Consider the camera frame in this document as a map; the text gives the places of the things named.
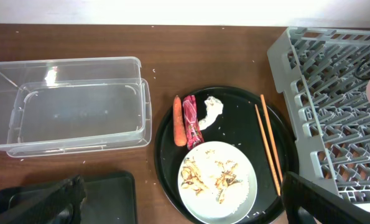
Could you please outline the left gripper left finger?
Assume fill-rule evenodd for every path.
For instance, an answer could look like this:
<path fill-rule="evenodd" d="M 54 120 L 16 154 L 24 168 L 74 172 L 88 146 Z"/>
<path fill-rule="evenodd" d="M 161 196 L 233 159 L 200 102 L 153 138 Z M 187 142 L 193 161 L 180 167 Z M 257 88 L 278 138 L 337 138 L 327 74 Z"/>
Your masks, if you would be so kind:
<path fill-rule="evenodd" d="M 85 182 L 77 175 L 1 213 L 0 224 L 80 223 L 85 198 Z"/>

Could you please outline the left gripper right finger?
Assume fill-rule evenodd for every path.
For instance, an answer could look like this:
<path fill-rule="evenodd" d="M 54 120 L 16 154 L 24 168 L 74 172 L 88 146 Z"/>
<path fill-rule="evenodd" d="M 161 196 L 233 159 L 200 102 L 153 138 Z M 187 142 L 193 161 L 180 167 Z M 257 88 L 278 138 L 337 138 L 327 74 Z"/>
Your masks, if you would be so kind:
<path fill-rule="evenodd" d="M 370 224 L 370 213 L 294 172 L 286 172 L 281 199 L 289 223 Z"/>

